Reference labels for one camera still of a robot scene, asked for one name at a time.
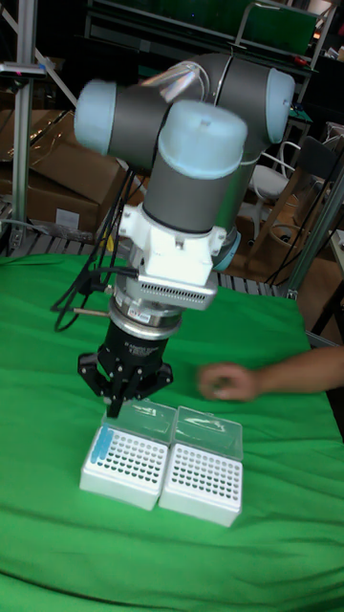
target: black cable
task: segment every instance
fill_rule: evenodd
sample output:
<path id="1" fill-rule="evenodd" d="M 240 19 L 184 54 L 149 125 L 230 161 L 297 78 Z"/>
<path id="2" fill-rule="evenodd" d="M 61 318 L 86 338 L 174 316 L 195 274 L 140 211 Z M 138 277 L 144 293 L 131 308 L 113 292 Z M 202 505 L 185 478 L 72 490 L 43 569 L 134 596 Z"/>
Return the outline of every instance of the black cable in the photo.
<path id="1" fill-rule="evenodd" d="M 133 175 L 132 177 L 129 178 L 129 181 L 128 181 L 128 184 L 127 184 L 127 187 L 126 187 L 126 190 L 125 190 L 125 193 L 124 193 L 124 197 L 121 200 L 121 202 L 119 203 L 117 218 L 115 218 L 113 227 L 111 229 L 111 232 L 112 232 L 115 224 L 116 223 L 118 224 L 117 225 L 117 230 L 116 230 L 116 237 L 115 237 L 115 240 L 114 240 L 114 250 L 112 252 L 111 259 L 110 259 L 110 266 L 114 266 L 114 264 L 115 264 L 116 255 L 117 255 L 117 251 L 118 251 L 118 242 L 119 242 L 119 224 L 120 224 L 120 219 L 121 219 L 121 216 L 122 216 L 122 213 L 123 213 L 124 205 L 128 202 L 128 195 L 129 195 L 129 191 L 131 189 L 131 185 L 133 184 L 134 178 L 135 178 L 135 175 Z M 105 280 L 104 280 L 104 283 L 106 285 L 109 282 L 109 278 L 110 278 L 110 275 L 108 274 L 105 277 Z"/>
<path id="2" fill-rule="evenodd" d="M 52 312 L 58 312 L 58 318 L 55 324 L 54 329 L 56 330 L 56 332 L 62 332 L 65 331 L 66 329 L 68 329 L 69 327 L 71 327 L 71 325 L 73 325 L 73 323 L 76 321 L 76 319 L 78 318 L 78 315 L 75 315 L 71 321 L 69 321 L 69 323 L 67 323 L 66 325 L 60 327 L 60 324 L 62 322 L 62 319 L 64 318 L 64 316 L 66 315 L 67 312 L 70 312 L 70 306 L 72 304 L 72 302 L 74 301 L 74 299 L 76 298 L 77 294 L 81 293 L 83 295 L 83 299 L 82 299 L 82 303 L 80 308 L 84 308 L 86 305 L 86 302 L 90 296 L 90 294 L 93 291 L 96 291 L 99 289 L 95 289 L 92 286 L 92 278 L 94 275 L 98 275 L 100 277 L 100 275 L 102 273 L 122 273 L 122 274 L 133 274 L 133 270 L 131 269 L 130 271 L 128 269 L 125 268 L 115 268 L 113 266 L 111 266 L 111 268 L 105 268 L 105 269 L 101 269 L 100 267 L 100 263 L 102 261 L 103 256 L 101 257 L 100 261 L 98 262 L 97 266 L 95 267 L 94 270 L 90 271 L 89 268 L 90 266 L 95 262 L 95 260 L 97 259 L 97 253 L 101 244 L 101 241 L 103 240 L 103 235 L 104 235 L 104 231 L 105 231 L 105 235 L 107 236 L 106 238 L 106 242 L 105 242 L 105 251 L 102 250 L 102 252 L 106 252 L 106 244 L 107 244 L 107 239 L 108 236 L 110 235 L 109 231 L 111 231 L 111 227 L 113 225 L 113 219 L 114 219 L 114 215 L 117 216 L 118 215 L 118 205 L 120 205 L 120 201 L 121 201 L 121 193 L 125 188 L 125 185 L 128 182 L 131 181 L 131 178 L 134 178 L 134 172 L 132 170 L 132 168 L 128 168 L 125 177 L 120 185 L 120 188 L 118 190 L 117 196 L 115 198 L 114 203 L 112 204 L 112 206 L 110 207 L 106 217 L 105 217 L 105 221 L 103 224 L 103 228 L 101 233 L 99 234 L 96 243 L 89 255 L 89 257 L 87 258 L 86 263 L 84 264 L 84 266 L 82 267 L 80 273 L 77 275 L 76 279 L 73 281 L 73 283 L 71 284 L 71 286 L 69 287 L 69 289 L 63 294 L 63 296 L 52 306 L 51 311 Z M 59 308 L 59 306 L 65 301 L 66 303 L 64 304 L 63 307 Z"/>
<path id="3" fill-rule="evenodd" d="M 135 172 L 133 170 L 131 170 L 131 172 L 129 174 L 129 177 L 128 177 L 128 182 L 127 182 L 127 185 L 126 185 L 126 188 L 125 188 L 124 196 L 119 198 L 118 210 L 114 211 L 114 218 L 112 219 L 112 222 L 109 224 L 109 227 L 107 229 L 106 235 L 104 236 L 104 243 L 103 243 L 101 255 L 100 255 L 100 258 L 99 258 L 99 266 L 101 266 L 102 261 L 104 259 L 104 256 L 105 256 L 105 253 L 106 253 L 106 248 L 107 248 L 107 243 L 108 243 L 109 237 L 111 236 L 111 233 L 112 233 L 112 231 L 114 229 L 114 226 L 115 226 L 115 223 L 116 223 L 117 219 L 118 219 L 118 224 L 120 223 L 120 217 L 121 217 L 121 214 L 123 213 L 124 205 L 127 203 L 129 191 L 131 189 L 131 185 L 133 184 L 134 179 L 135 179 Z M 116 257 L 117 249 L 114 248 L 113 254 L 115 254 L 115 257 Z"/>
<path id="4" fill-rule="evenodd" d="M 293 239 L 292 243 L 290 244 L 290 248 L 289 248 L 289 250 L 287 251 L 287 253 L 286 253 L 286 255 L 285 255 L 285 257 L 284 257 L 284 259 L 283 259 L 283 261 L 282 261 L 281 265 L 279 266 L 279 268 L 278 268 L 278 269 L 277 269 L 275 272 L 273 272 L 273 273 L 272 273 L 272 274 L 269 276 L 269 278 L 267 278 L 267 280 L 265 281 L 265 283 L 266 283 L 266 284 L 270 283 L 270 286 L 271 286 L 271 285 L 273 285 L 273 283 L 274 283 L 275 279 L 278 277 L 278 274 L 279 274 L 280 272 L 282 272 L 282 270 L 284 270 L 285 268 L 287 268 L 287 266 L 289 266 L 289 265 L 290 265 L 290 264 L 291 264 L 293 261 L 295 261 L 295 259 L 297 259 L 298 255 L 299 255 L 299 254 L 302 252 L 302 251 L 300 251 L 300 252 L 299 252 L 297 255 L 295 255 L 295 256 L 294 256 L 294 257 L 293 257 L 293 258 L 292 258 L 290 261 L 288 261 L 288 259 L 289 259 L 289 257 L 290 257 L 290 253 L 292 252 L 292 249 L 294 248 L 294 246 L 295 246 L 295 244 L 296 244 L 296 242 L 297 242 L 297 240 L 298 240 L 299 236 L 301 235 L 301 232 L 302 232 L 302 230 L 304 229 L 304 227 L 305 227 L 306 223 L 308 222 L 309 218 L 311 217 L 311 214 L 312 214 L 312 212 L 313 212 L 313 210 L 314 210 L 314 208 L 315 208 L 316 204 L 317 204 L 317 200 L 315 200 L 315 202 L 312 204 L 312 206 L 311 206 L 310 210 L 308 211 L 308 213 L 307 213 L 307 215 L 306 215 L 305 219 L 303 220 L 303 222 L 302 222 L 302 224 L 301 224 L 301 226 L 300 226 L 300 228 L 299 228 L 298 232 L 296 233 L 295 238 Z"/>
<path id="5" fill-rule="evenodd" d="M 76 314 L 72 317 L 72 319 L 66 323 L 66 325 L 63 325 L 62 327 L 60 327 L 60 324 L 62 322 L 62 319 L 65 317 L 65 315 L 69 312 L 73 312 L 73 309 L 71 309 L 71 304 L 74 302 L 76 296 L 80 293 L 80 291 L 82 290 L 83 285 L 85 284 L 85 282 L 87 283 L 89 280 L 92 279 L 93 276 L 98 276 L 100 274 L 103 273 L 117 273 L 117 274 L 124 274 L 125 276 L 131 276 L 132 278 L 136 278 L 138 275 L 137 270 L 135 270 L 134 268 L 124 268 L 121 266 L 116 266 L 116 267 L 112 267 L 112 268 L 96 268 L 95 270 L 90 270 L 87 271 L 87 278 L 80 278 L 80 276 L 78 277 L 78 282 L 75 283 L 74 288 L 71 292 L 68 293 L 67 295 L 67 301 L 64 304 L 63 308 L 59 308 L 59 303 L 61 303 L 61 300 L 58 300 L 58 302 L 56 302 L 54 304 L 54 306 L 52 306 L 51 311 L 53 313 L 58 313 L 58 317 L 54 326 L 54 330 L 56 332 L 64 332 L 66 331 L 66 329 L 68 329 L 69 327 L 71 327 L 73 325 L 73 323 L 75 323 L 76 319 L 79 317 L 79 314 Z M 92 291 L 90 293 L 86 293 L 86 295 L 83 297 L 83 300 L 81 302 L 81 305 L 79 306 L 80 309 L 83 309 L 86 306 L 86 302 L 90 296 L 90 294 L 92 293 Z"/>
<path id="6" fill-rule="evenodd" d="M 270 283 L 270 286 L 273 284 L 273 282 L 276 280 L 276 278 L 278 277 L 278 274 L 280 272 L 282 272 L 282 270 L 284 270 L 285 268 L 287 268 L 287 266 L 289 266 L 293 261 L 295 261 L 295 259 L 297 259 L 297 257 L 299 256 L 299 254 L 301 254 L 302 251 L 300 251 L 297 255 L 295 255 L 290 261 L 288 261 L 290 254 L 292 252 L 293 247 L 295 246 L 298 238 L 300 237 L 302 230 L 304 229 L 307 221 L 309 220 L 309 218 L 311 217 L 312 212 L 314 211 L 317 203 L 319 202 L 319 199 L 322 197 L 323 193 L 329 188 L 330 183 L 333 181 L 333 176 L 337 170 L 337 168 L 339 167 L 339 164 L 342 161 L 342 158 L 344 156 L 344 149 L 341 151 L 340 155 L 337 157 L 335 164 L 333 165 L 333 168 L 331 170 L 330 176 L 328 177 L 327 181 L 324 183 L 324 185 L 322 186 L 322 188 L 320 189 L 318 195 L 316 196 L 310 210 L 308 211 L 305 219 L 303 220 L 301 227 L 299 228 L 298 232 L 296 233 L 295 238 L 293 239 L 290 248 L 288 250 L 288 252 L 286 253 L 281 265 L 279 266 L 279 268 L 272 273 L 269 278 L 267 278 L 267 280 L 265 281 L 266 283 Z"/>
<path id="7" fill-rule="evenodd" d="M 137 188 L 136 188 L 136 189 L 134 189 L 133 193 L 131 193 L 131 194 L 130 194 L 130 197 L 129 197 L 129 199 L 128 199 L 128 202 L 130 202 L 130 200 L 132 199 L 132 197 L 133 197 L 133 196 L 134 196 L 136 193 L 138 193 L 138 191 L 139 191 L 139 189 L 142 187 L 143 183 L 144 183 L 144 177 L 142 178 L 142 180 L 141 180 L 140 184 L 137 186 Z"/>

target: green tabletop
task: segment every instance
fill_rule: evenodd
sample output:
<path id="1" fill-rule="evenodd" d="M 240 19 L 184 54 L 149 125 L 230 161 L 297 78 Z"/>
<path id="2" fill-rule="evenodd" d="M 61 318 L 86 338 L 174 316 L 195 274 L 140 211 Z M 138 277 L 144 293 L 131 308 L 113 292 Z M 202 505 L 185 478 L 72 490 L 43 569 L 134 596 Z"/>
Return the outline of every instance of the green tabletop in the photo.
<path id="1" fill-rule="evenodd" d="M 306 350 L 296 304 L 220 289 L 167 345 L 175 382 L 156 401 L 244 428 L 243 512 L 225 529 L 79 490 L 103 405 L 76 360 L 107 321 L 80 318 L 58 335 L 49 307 L 82 262 L 0 265 L 0 610 L 343 610 L 344 447 L 326 396 L 210 403 L 195 386 L 201 363 L 258 366 Z"/>

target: white box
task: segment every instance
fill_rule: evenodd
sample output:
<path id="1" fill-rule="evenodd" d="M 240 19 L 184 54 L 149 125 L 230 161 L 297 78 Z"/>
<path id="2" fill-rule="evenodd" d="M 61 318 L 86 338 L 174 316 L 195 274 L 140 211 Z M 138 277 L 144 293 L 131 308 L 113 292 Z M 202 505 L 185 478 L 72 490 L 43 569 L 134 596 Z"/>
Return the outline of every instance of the white box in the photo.
<path id="1" fill-rule="evenodd" d="M 170 453 L 159 505 L 229 527 L 242 508 L 239 461 L 177 444 Z"/>
<path id="2" fill-rule="evenodd" d="M 82 467 L 80 488 L 153 510 L 167 455 L 163 444 L 103 425 Z"/>

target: chair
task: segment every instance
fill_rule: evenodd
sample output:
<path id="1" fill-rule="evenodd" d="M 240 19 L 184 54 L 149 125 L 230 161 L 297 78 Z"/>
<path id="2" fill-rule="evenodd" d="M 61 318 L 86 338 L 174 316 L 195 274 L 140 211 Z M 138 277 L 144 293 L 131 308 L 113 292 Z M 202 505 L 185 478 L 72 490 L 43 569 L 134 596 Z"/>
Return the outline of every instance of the chair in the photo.
<path id="1" fill-rule="evenodd" d="M 289 180 L 287 177 L 286 168 L 291 172 L 294 170 L 294 168 L 286 164 L 284 161 L 284 150 L 286 145 L 290 145 L 295 149 L 300 150 L 298 144 L 286 141 L 281 144 L 279 158 L 272 157 L 268 153 L 262 153 L 264 157 L 274 160 L 276 165 L 280 164 L 282 171 L 277 172 L 276 170 L 268 168 L 265 165 L 256 165 L 248 188 L 251 191 L 254 191 L 258 200 L 256 204 L 243 202 L 240 207 L 238 215 L 240 217 L 250 217 L 253 222 L 253 240 L 248 242 L 251 246 L 254 244 L 254 241 L 259 234 L 261 221 L 266 221 L 269 217 L 270 210 L 264 209 L 264 204 L 267 200 L 272 200 L 273 202 L 278 200 Z"/>
<path id="2" fill-rule="evenodd" d="M 283 191 L 281 192 L 274 209 L 270 213 L 267 221 L 263 225 L 261 231 L 258 234 L 257 239 L 255 240 L 252 249 L 247 257 L 246 265 L 249 264 L 252 257 L 258 252 L 261 248 L 264 240 L 266 239 L 268 233 L 270 232 L 271 227 L 276 225 L 282 225 L 277 223 L 277 217 L 280 214 L 282 208 L 287 203 L 290 196 L 299 191 L 301 188 L 305 187 L 312 183 L 311 189 L 314 194 L 314 199 L 316 197 L 316 188 L 319 184 L 319 179 L 321 181 L 327 181 L 331 174 L 333 173 L 333 169 L 337 160 L 337 156 L 333 153 L 329 148 L 327 148 L 323 143 L 317 141 L 316 139 L 308 136 L 300 149 L 296 168 L 291 174 L 290 179 L 286 182 Z M 301 236 L 301 243 L 298 245 L 298 250 L 302 248 L 305 243 L 309 231 L 312 228 L 312 223 L 314 221 L 316 212 L 321 206 L 322 199 L 316 205 L 316 208 L 312 212 L 311 218 L 304 228 L 303 235 Z"/>

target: metal frame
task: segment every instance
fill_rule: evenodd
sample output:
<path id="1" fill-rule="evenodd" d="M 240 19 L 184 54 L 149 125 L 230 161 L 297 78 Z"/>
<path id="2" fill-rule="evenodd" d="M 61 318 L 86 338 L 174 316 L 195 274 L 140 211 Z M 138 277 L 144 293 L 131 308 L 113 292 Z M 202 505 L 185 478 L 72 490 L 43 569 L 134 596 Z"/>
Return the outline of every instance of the metal frame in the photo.
<path id="1" fill-rule="evenodd" d="M 184 52 L 178 52 L 178 57 L 176 54 L 176 50 L 175 47 L 172 46 L 168 46 L 167 44 L 160 44 L 160 43 L 155 43 L 155 42 L 151 42 L 145 38 L 142 37 L 138 37 L 138 36 L 134 36 L 131 34 L 127 34 L 127 33 L 123 33 L 122 29 L 120 30 L 110 30 L 109 28 L 106 27 L 101 27 L 101 26 L 95 26 L 92 25 L 92 16 L 94 17 L 99 17 L 99 14 L 96 11 L 89 11 L 88 13 L 88 26 L 87 28 L 85 28 L 85 38 L 95 38 L 95 39 L 100 39 L 100 40 L 106 40 L 109 42 L 113 42 L 119 45 L 122 45 L 124 47 L 131 47 L 132 49 L 137 49 L 140 51 L 146 51 L 149 50 L 150 53 L 161 53 L 161 55 L 164 55 L 166 57 L 172 57 L 175 59 L 179 59 L 181 61 L 189 59 L 190 58 L 190 53 L 188 51 L 184 51 Z M 120 19 L 119 17 L 113 17 L 113 16 L 106 16 L 106 22 L 108 23 L 114 23 L 116 24 L 116 27 L 118 26 L 125 26 L 127 25 L 127 21 L 125 21 L 124 19 Z M 140 32 L 141 35 L 149 35 L 154 31 L 153 28 L 149 28 L 148 26 L 140 26 Z M 176 35 L 176 34 L 172 34 L 169 33 L 168 38 L 171 40 L 176 40 L 179 42 L 184 42 L 185 38 L 183 38 L 180 35 Z M 206 46 L 204 46 L 204 52 L 205 53 L 209 53 L 209 52 L 213 52 L 213 53 L 222 53 L 224 51 L 224 47 L 223 45 L 216 45 L 216 43 L 214 44 L 210 44 L 207 43 Z M 242 58 L 246 58 L 245 54 L 241 51 L 240 47 L 238 48 L 238 52 L 236 53 L 236 55 L 238 57 L 242 57 Z M 281 69 L 281 64 L 279 61 L 275 61 L 273 58 L 271 58 L 269 61 L 268 60 L 263 60 L 261 59 L 259 56 L 254 57 L 254 63 L 259 64 L 259 65 L 263 65 L 263 66 L 268 66 L 271 68 L 276 68 Z M 296 65 L 290 65 L 290 66 L 285 66 L 284 67 L 285 72 L 288 72 L 291 75 L 296 75 L 296 76 L 300 76 L 303 77 L 305 75 L 305 71 L 297 68 Z"/>
<path id="2" fill-rule="evenodd" d="M 0 203 L 0 221 L 4 210 Z M 45 255 L 45 254 L 68 254 L 68 255 L 89 255 L 94 249 L 94 245 L 65 238 L 48 236 L 31 229 L 27 231 L 26 240 L 23 241 L 19 249 L 10 250 L 10 258 L 26 257 L 27 255 Z M 7 254 L 7 248 L 0 248 L 0 257 Z M 128 246 L 126 241 L 122 241 L 118 246 L 118 257 L 124 259 L 128 256 Z"/>
<path id="3" fill-rule="evenodd" d="M 6 11 L 6 9 L 3 10 L 3 17 L 6 19 L 6 21 L 8 22 L 9 26 L 11 26 L 13 31 L 16 34 L 18 34 L 18 24 L 13 19 L 13 17 L 10 15 L 10 13 Z M 44 55 L 42 55 L 38 51 L 37 48 L 34 48 L 34 56 L 40 64 L 45 66 L 47 73 L 54 80 L 57 87 L 59 87 L 62 90 L 66 98 L 70 100 L 73 106 L 76 106 L 76 97 L 72 94 L 72 92 L 64 84 L 63 80 L 56 74 L 56 72 L 54 71 L 52 62 L 47 57 L 44 57 Z"/>
<path id="4" fill-rule="evenodd" d="M 181 28 L 184 28 L 185 30 L 190 30 L 190 31 L 195 31 L 195 32 L 199 32 L 199 33 L 208 33 L 211 34 L 212 36 L 216 36 L 220 39 L 223 39 L 224 41 L 226 41 L 227 43 L 231 43 L 231 44 L 236 44 L 235 43 L 235 36 L 230 35 L 230 34 L 224 34 L 221 32 L 216 32 L 215 30 L 209 30 L 208 28 L 202 28 L 200 26 L 196 26 L 194 24 L 189 24 L 189 23 L 185 23 L 184 21 L 179 21 L 177 19 L 170 19 L 167 17 L 162 17 L 161 15 L 157 15 L 153 12 L 148 12 L 148 11 L 141 11 L 140 9 L 134 9 L 132 7 L 127 7 L 124 4 L 118 4 L 113 2 L 112 0 L 96 0 L 97 4 L 100 5 L 105 5 L 105 6 L 110 6 L 113 9 L 120 9 L 122 11 L 126 11 L 129 13 L 133 13 L 133 14 L 137 14 L 137 15 L 142 15 L 142 16 L 147 16 L 150 17 L 152 19 L 154 19 L 155 21 L 161 21 L 161 22 L 165 22 L 168 24 L 172 24 L 172 25 L 176 25 L 179 26 Z M 279 10 L 281 9 L 280 5 L 278 5 L 277 3 L 274 3 L 273 1 L 269 1 L 269 0 L 264 0 L 265 2 L 265 6 L 269 5 L 270 8 L 278 8 Z M 90 19 L 86 18 L 86 26 L 85 26 L 85 31 L 84 31 L 84 35 L 85 38 L 90 38 L 92 37 L 92 35 L 94 34 L 94 26 L 92 26 L 92 17 L 101 17 L 101 15 L 99 15 L 99 13 L 97 12 L 97 7 L 95 7 L 95 0 L 88 0 L 87 6 L 90 9 L 93 9 L 92 11 L 88 11 L 88 17 L 90 17 Z M 299 9 L 296 9 L 294 7 L 290 7 L 294 12 L 304 12 L 301 11 Z M 103 19 L 106 21 L 114 21 L 116 22 L 117 19 L 112 17 L 111 15 L 103 15 Z M 98 31 L 103 31 L 105 32 L 104 28 L 97 28 Z M 174 37 L 175 39 L 179 39 L 181 41 L 183 41 L 183 39 L 180 36 L 171 36 Z M 273 51 L 275 53 L 278 53 L 280 55 L 290 55 L 290 52 L 288 51 L 282 51 L 276 47 L 270 47 L 268 45 L 263 45 L 260 43 L 256 43 L 256 42 L 252 42 L 250 40 L 242 40 L 243 43 L 246 43 L 248 45 L 251 45 L 252 47 L 255 47 L 257 49 L 265 49 L 266 51 Z M 310 57 L 306 57 L 305 55 L 302 55 L 302 57 L 304 57 L 305 59 L 311 59 Z"/>
<path id="5" fill-rule="evenodd" d="M 37 20 L 37 0 L 19 0 L 17 62 L 34 63 L 34 43 Z M 15 96 L 12 217 L 26 221 L 29 180 L 29 146 L 32 117 L 33 81 Z M 11 246 L 19 247 L 25 235 L 23 226 L 13 226 Z"/>
<path id="6" fill-rule="evenodd" d="M 230 276 L 229 274 L 218 273 L 217 276 L 219 287 L 238 291 L 240 294 L 281 297 L 280 288 L 274 285 L 270 286 L 267 283 L 256 282 L 255 280 L 240 278 L 239 276 Z"/>
<path id="7" fill-rule="evenodd" d="M 326 338 L 321 338 L 320 336 L 316 336 L 312 332 L 306 332 L 306 336 L 308 338 L 310 345 L 313 348 L 323 348 L 325 346 L 338 346 L 338 344 L 335 344 L 334 342 L 331 342 L 330 340 L 326 340 Z"/>
<path id="8" fill-rule="evenodd" d="M 334 18 L 334 14 L 335 14 L 336 8 L 337 8 L 337 5 L 332 4 L 329 7 L 328 16 L 326 17 L 326 20 L 324 19 L 324 17 L 322 17 L 323 20 L 325 21 L 325 24 L 324 24 L 324 27 L 322 29 L 320 38 L 319 38 L 319 40 L 316 43 L 315 51 L 314 51 L 314 54 L 313 54 L 313 57 L 312 57 L 312 61 L 311 61 L 311 65 L 310 65 L 310 68 L 312 68 L 312 70 L 314 70 L 315 64 L 317 62 L 317 58 L 319 58 L 319 56 L 320 56 L 320 52 L 322 50 L 323 43 L 325 41 L 327 33 L 328 33 L 329 29 L 330 29 L 332 20 Z M 303 98 L 304 98 L 304 96 L 306 94 L 306 90 L 307 90 L 307 88 L 309 86 L 309 82 L 311 80 L 311 77 L 312 77 L 312 75 L 309 75 L 309 76 L 305 77 L 305 80 L 303 82 L 303 85 L 301 87 L 301 91 L 300 91 L 298 99 L 297 99 L 298 102 L 302 102 L 302 100 L 303 100 Z"/>
<path id="9" fill-rule="evenodd" d="M 288 292 L 298 292 L 308 270 L 311 267 L 312 261 L 316 257 L 319 249 L 324 244 L 328 232 L 335 220 L 335 217 L 340 210 L 344 200 L 344 167 L 341 168 L 340 174 L 335 181 L 328 201 L 323 207 L 315 226 L 312 230 L 304 249 L 298 258 L 297 264 L 294 267 L 288 286 L 284 290 L 284 295 Z"/>

